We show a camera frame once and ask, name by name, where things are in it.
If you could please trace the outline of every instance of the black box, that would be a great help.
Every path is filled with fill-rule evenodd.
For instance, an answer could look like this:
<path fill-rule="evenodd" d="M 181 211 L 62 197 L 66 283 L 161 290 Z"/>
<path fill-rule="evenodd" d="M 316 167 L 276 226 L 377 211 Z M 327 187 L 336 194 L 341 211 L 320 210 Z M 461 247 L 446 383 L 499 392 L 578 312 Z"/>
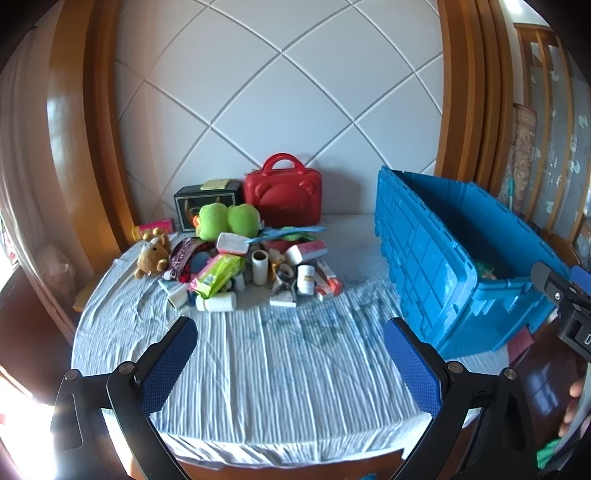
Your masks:
<path fill-rule="evenodd" d="M 193 217 L 199 214 L 203 205 L 219 202 L 226 206 L 232 206 L 244 203 L 241 181 L 230 180 L 226 188 L 220 190 L 202 190 L 202 186 L 183 187 L 174 194 L 174 205 L 177 208 L 183 232 L 195 230 Z"/>

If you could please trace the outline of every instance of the brown teddy bear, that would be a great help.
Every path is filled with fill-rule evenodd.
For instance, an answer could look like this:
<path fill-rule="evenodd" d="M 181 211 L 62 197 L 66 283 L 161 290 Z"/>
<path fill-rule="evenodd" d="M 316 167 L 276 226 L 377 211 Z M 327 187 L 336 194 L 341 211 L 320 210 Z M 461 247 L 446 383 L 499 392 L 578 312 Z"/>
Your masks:
<path fill-rule="evenodd" d="M 170 256 L 170 240 L 160 229 L 155 228 L 153 232 L 144 234 L 145 244 L 138 257 L 138 268 L 135 271 L 135 278 L 142 278 L 144 275 L 160 275 L 168 268 Z"/>

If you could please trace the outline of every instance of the cylindrical container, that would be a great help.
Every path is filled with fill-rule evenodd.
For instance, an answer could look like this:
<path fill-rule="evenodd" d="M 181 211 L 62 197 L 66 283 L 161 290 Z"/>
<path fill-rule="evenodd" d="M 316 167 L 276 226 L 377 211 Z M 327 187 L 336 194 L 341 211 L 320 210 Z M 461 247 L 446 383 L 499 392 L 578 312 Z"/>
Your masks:
<path fill-rule="evenodd" d="M 312 265 L 297 267 L 297 291 L 300 295 L 314 294 L 314 267 Z"/>
<path fill-rule="evenodd" d="M 246 282 L 244 282 L 244 273 L 240 272 L 233 278 L 234 290 L 243 291 L 246 288 Z"/>
<path fill-rule="evenodd" d="M 254 283 L 263 286 L 269 277 L 269 255 L 264 250 L 257 250 L 252 254 L 252 279 Z"/>
<path fill-rule="evenodd" d="M 175 288 L 168 294 L 166 301 L 175 310 L 180 310 L 189 301 L 189 294 L 187 292 L 188 289 L 188 283 L 181 283 L 178 288 Z"/>
<path fill-rule="evenodd" d="M 139 241 L 147 232 L 152 232 L 155 228 L 160 228 L 164 233 L 174 233 L 174 219 L 162 220 L 161 222 L 145 223 L 143 225 L 134 226 L 132 235 L 134 240 Z"/>
<path fill-rule="evenodd" d="M 198 295 L 195 305 L 200 312 L 206 310 L 208 312 L 234 312 L 236 310 L 236 294 L 232 291 L 217 293 L 207 300 Z"/>

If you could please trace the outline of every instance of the paper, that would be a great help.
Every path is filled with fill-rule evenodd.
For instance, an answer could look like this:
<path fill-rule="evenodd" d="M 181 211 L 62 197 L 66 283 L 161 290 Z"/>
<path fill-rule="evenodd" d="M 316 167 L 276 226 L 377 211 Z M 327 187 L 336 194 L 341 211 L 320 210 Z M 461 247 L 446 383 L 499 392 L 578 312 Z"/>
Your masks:
<path fill-rule="evenodd" d="M 230 183 L 229 179 L 208 180 L 203 185 L 201 185 L 200 190 L 202 190 L 202 191 L 203 190 L 223 190 L 224 188 L 226 188 L 228 186 L 228 183 Z"/>

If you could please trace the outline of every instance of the green plush toy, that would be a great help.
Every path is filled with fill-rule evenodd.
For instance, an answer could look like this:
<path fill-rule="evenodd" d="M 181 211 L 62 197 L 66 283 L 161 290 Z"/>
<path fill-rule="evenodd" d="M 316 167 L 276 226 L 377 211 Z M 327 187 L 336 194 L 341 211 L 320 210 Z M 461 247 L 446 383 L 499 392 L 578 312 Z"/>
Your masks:
<path fill-rule="evenodd" d="M 228 227 L 232 233 L 255 238 L 261 229 L 261 215 L 248 203 L 228 207 Z"/>
<path fill-rule="evenodd" d="M 203 205 L 199 210 L 199 224 L 196 227 L 197 236 L 206 242 L 217 242 L 220 233 L 228 229 L 228 207 L 223 203 Z"/>
<path fill-rule="evenodd" d="M 204 205 L 193 219 L 195 234 L 206 242 L 217 242 L 222 232 L 254 238 L 261 229 L 261 215 L 252 205 L 226 207 L 223 203 Z"/>

